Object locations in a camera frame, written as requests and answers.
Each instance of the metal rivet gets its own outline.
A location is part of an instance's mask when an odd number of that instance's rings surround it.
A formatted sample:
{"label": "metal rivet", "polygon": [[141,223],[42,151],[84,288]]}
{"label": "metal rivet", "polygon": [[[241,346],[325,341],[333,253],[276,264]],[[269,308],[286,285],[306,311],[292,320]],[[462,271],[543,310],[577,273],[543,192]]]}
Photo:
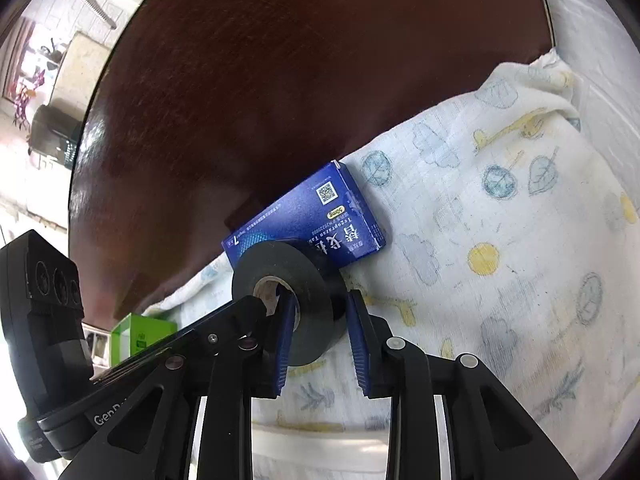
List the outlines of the metal rivet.
{"label": "metal rivet", "polygon": [[241,350],[253,350],[258,346],[258,342],[253,337],[243,337],[238,342],[238,348]]}
{"label": "metal rivet", "polygon": [[182,357],[181,355],[172,355],[164,362],[164,366],[169,368],[169,370],[178,370],[182,368],[183,364],[184,357]]}
{"label": "metal rivet", "polygon": [[392,350],[402,350],[405,342],[401,337],[390,337],[386,340],[386,345]]}
{"label": "metal rivet", "polygon": [[466,368],[475,368],[476,366],[478,366],[478,358],[475,355],[471,354],[464,354],[460,358],[460,362]]}

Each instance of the brown wooden table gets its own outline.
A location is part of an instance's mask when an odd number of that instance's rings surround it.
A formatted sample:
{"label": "brown wooden table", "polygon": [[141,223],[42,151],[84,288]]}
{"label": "brown wooden table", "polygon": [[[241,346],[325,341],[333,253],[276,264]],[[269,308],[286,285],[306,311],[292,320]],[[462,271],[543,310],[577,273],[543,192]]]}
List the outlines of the brown wooden table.
{"label": "brown wooden table", "polygon": [[162,299],[328,160],[551,46],[543,0],[147,0],[74,170],[86,322]]}

